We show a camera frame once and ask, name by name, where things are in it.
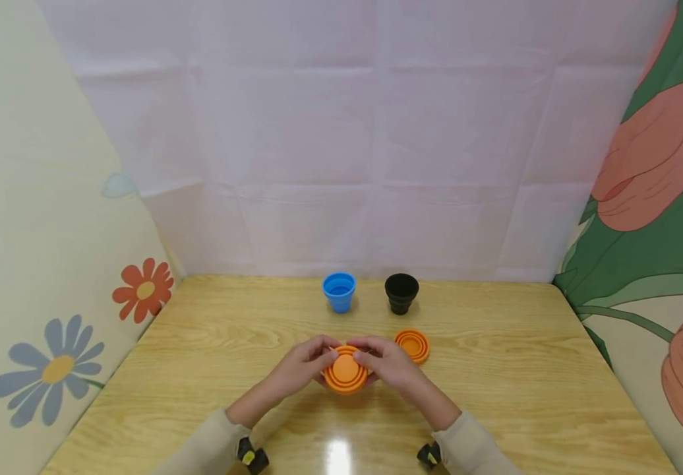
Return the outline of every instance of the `wood grain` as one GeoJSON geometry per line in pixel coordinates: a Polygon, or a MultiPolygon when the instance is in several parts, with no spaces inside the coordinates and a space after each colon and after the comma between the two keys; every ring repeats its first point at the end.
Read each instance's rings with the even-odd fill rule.
{"type": "MultiPolygon", "coordinates": [[[[423,371],[523,473],[676,474],[553,286],[423,282],[398,317],[381,281],[358,281],[351,312],[336,315],[320,280],[245,276],[186,279],[43,473],[150,473],[291,345],[407,327],[431,342],[423,371]]],[[[422,473],[415,454],[431,435],[378,382],[352,396],[313,384],[271,411],[252,440],[270,456],[265,475],[387,475],[422,473]]]]}

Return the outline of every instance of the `orange collapsible cup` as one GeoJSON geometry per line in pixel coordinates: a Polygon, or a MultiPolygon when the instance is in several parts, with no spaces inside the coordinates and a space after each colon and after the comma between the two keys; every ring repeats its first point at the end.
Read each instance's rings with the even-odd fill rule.
{"type": "Polygon", "coordinates": [[[421,364],[429,356],[429,341],[426,336],[418,330],[405,329],[394,337],[395,343],[410,355],[416,364],[421,364]]]}
{"type": "Polygon", "coordinates": [[[323,370],[323,377],[326,379],[328,388],[338,394],[351,395],[360,391],[368,378],[368,370],[357,364],[352,356],[355,351],[357,349],[350,345],[336,348],[336,352],[340,355],[334,364],[323,370]]]}

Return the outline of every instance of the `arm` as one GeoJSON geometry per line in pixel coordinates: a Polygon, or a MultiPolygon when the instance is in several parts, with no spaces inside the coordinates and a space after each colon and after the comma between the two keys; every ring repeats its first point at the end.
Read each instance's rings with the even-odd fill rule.
{"type": "Polygon", "coordinates": [[[395,342],[366,336],[347,344],[369,351],[357,352],[357,363],[400,392],[423,415],[440,445],[442,463],[452,475],[521,475],[481,424],[461,411],[395,342]]]}
{"type": "Polygon", "coordinates": [[[340,342],[318,335],[294,346],[265,379],[236,400],[218,409],[154,475],[222,475],[236,461],[238,442],[286,396],[321,381],[320,372],[336,360],[330,346],[340,342]]]}

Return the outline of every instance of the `beige sleeve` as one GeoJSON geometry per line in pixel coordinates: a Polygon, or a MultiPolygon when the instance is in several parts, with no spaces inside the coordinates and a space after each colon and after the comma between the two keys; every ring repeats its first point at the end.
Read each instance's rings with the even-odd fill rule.
{"type": "Polygon", "coordinates": [[[250,435],[246,427],[232,424],[218,409],[153,475],[222,475],[236,461],[240,440],[250,435]]]}
{"type": "Polygon", "coordinates": [[[521,475],[483,426],[463,411],[450,429],[435,432],[451,475],[521,475]]]}

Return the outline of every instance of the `blue flower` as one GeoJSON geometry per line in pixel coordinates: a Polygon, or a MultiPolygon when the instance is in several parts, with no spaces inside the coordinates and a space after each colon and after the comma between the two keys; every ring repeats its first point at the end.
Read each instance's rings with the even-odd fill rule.
{"type": "Polygon", "coordinates": [[[62,331],[62,322],[49,321],[44,330],[46,344],[51,351],[51,359],[27,343],[11,347],[9,356],[17,364],[28,366],[25,371],[8,372],[0,376],[0,397],[15,395],[7,409],[17,409],[10,419],[13,427],[20,428],[33,420],[38,405],[46,397],[42,408],[42,420],[50,426],[57,420],[62,407],[63,388],[76,399],[88,394],[88,382],[101,386],[95,381],[85,380],[77,375],[97,375],[102,370],[100,364],[88,363],[104,350],[103,343],[97,343],[86,350],[91,340],[93,327],[86,326],[80,331],[80,315],[74,315],[62,331]]]}

